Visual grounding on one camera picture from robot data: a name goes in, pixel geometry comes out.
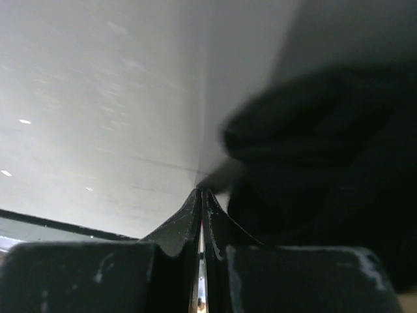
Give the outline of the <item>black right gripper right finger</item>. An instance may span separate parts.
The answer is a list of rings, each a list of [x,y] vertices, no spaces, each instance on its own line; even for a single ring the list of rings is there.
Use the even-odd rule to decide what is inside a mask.
[[[205,242],[206,296],[209,312],[227,312],[229,290],[226,247],[261,246],[262,243],[238,225],[220,206],[215,195],[201,191],[202,226]]]

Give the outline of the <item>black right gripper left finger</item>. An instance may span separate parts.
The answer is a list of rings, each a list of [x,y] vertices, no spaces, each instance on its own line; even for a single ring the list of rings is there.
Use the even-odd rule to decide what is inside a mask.
[[[199,248],[199,191],[142,239],[155,244],[146,312],[189,312],[193,308]]]

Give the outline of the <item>black t shirt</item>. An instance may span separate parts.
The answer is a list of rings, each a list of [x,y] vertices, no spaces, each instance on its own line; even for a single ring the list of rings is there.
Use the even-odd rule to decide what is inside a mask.
[[[416,287],[416,63],[336,67],[273,85],[223,124],[199,187],[270,246],[359,246]]]

